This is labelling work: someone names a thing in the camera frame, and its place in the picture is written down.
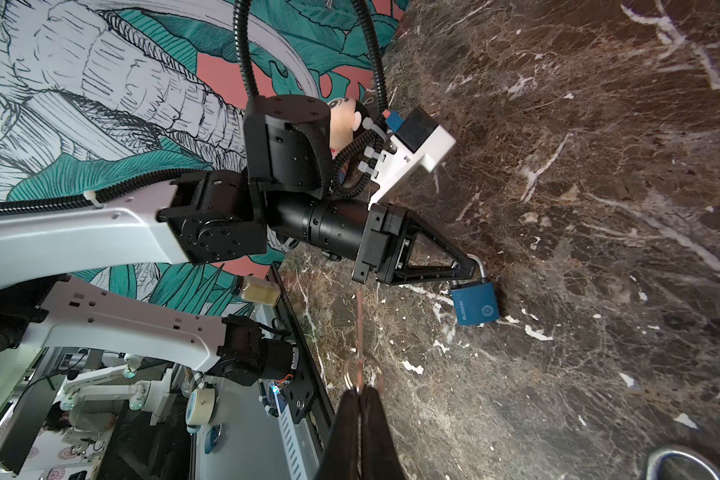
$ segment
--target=white bracket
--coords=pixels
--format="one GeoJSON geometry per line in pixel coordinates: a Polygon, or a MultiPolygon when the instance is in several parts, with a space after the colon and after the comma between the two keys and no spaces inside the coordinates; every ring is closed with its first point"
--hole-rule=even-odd
{"type": "Polygon", "coordinates": [[[390,141],[397,147],[391,154],[386,150],[382,151],[381,157],[376,162],[374,174],[371,180],[378,184],[378,190],[371,196],[368,202],[368,209],[371,205],[384,200],[397,186],[402,184],[414,169],[421,165],[429,173],[432,173],[438,166],[440,160],[456,144],[456,139],[451,137],[441,125],[432,132],[422,146],[415,152],[406,148],[399,138],[392,136],[390,141]]]}

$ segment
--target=person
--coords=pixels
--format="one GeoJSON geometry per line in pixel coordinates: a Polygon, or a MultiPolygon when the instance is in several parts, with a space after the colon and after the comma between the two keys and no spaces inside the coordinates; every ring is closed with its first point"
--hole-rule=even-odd
{"type": "Polygon", "coordinates": [[[85,402],[71,411],[65,412],[60,403],[56,402],[50,407],[44,426],[51,432],[64,432],[68,428],[75,428],[83,432],[101,433],[114,427],[122,402],[85,402]]]}

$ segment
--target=marble surface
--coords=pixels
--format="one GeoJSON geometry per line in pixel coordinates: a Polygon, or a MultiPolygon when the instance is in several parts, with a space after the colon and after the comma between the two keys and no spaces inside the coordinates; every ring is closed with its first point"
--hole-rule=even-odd
{"type": "MultiPolygon", "coordinates": [[[[408,476],[638,478],[670,442],[720,466],[720,2],[414,0],[384,62],[392,107],[458,140],[390,200],[485,260],[505,316],[362,287],[408,476]]],[[[334,398],[351,271],[283,265],[334,398]]]]}

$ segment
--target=black cylindrical motor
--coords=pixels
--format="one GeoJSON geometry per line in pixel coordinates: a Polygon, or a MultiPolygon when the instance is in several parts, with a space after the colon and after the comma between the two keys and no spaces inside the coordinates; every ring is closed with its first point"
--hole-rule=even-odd
{"type": "Polygon", "coordinates": [[[323,201],[307,194],[273,192],[267,196],[266,218],[278,234],[356,260],[368,205],[359,200],[323,201]]]}

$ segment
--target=figurine ear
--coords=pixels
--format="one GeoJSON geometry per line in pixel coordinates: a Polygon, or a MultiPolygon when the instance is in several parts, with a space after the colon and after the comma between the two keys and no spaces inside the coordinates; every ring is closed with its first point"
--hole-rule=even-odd
{"type": "Polygon", "coordinates": [[[355,112],[355,121],[352,122],[352,131],[357,131],[362,123],[362,114],[359,111],[355,112]]]}

